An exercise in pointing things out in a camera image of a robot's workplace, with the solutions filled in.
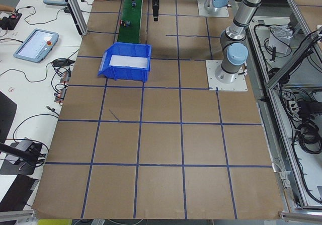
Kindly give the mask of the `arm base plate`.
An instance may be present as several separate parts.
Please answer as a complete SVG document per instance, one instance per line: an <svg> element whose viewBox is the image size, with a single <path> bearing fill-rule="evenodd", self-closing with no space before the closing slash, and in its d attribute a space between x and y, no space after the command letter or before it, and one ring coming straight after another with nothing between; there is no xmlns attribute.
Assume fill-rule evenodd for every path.
<svg viewBox="0 0 322 225"><path fill-rule="evenodd" d="M210 91L247 92L244 70L240 66L237 73L226 73L221 60L206 60L208 89Z"/></svg>
<svg viewBox="0 0 322 225"><path fill-rule="evenodd" d="M228 18L228 0L197 0L199 16Z"/></svg>

